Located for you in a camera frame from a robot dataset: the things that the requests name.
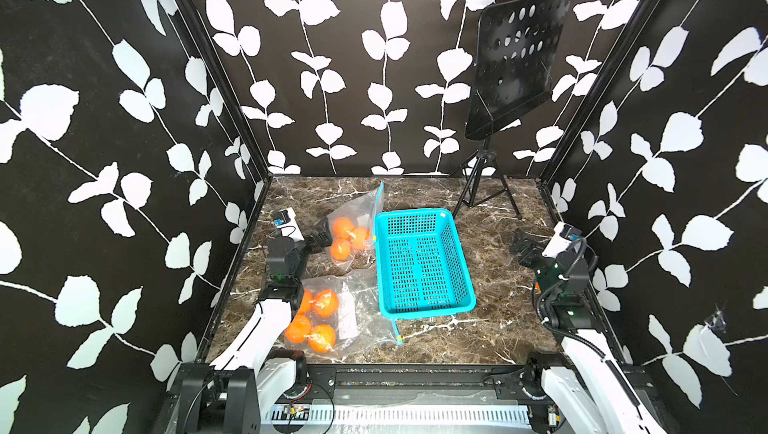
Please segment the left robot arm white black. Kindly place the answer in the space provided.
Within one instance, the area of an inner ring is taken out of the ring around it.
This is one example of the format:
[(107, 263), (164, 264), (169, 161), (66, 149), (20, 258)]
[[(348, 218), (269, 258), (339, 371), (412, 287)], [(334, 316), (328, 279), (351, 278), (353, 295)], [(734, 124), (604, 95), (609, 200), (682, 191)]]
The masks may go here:
[(266, 284), (253, 315), (221, 359), (180, 364), (153, 433), (258, 433), (262, 415), (283, 394), (308, 389), (304, 353), (274, 344), (299, 314), (308, 257), (331, 244), (320, 231), (269, 241)]

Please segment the orange taken from bag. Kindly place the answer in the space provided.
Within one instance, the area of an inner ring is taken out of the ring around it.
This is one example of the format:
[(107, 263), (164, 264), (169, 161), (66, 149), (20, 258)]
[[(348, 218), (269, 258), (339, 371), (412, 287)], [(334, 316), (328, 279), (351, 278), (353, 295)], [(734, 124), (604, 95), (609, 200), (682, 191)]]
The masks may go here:
[(328, 318), (337, 312), (339, 299), (337, 294), (326, 289), (317, 293), (312, 299), (312, 310), (322, 318)]

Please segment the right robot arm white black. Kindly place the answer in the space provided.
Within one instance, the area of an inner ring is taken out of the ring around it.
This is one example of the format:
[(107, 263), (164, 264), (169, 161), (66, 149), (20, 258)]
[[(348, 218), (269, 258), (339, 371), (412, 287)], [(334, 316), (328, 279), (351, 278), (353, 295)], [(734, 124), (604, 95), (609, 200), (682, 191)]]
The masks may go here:
[(519, 381), (530, 398), (549, 402), (549, 432), (672, 432), (648, 376), (614, 351), (592, 284), (598, 256), (580, 230), (560, 223), (550, 238), (516, 230), (510, 252), (533, 272), (533, 312), (561, 346), (531, 355)]

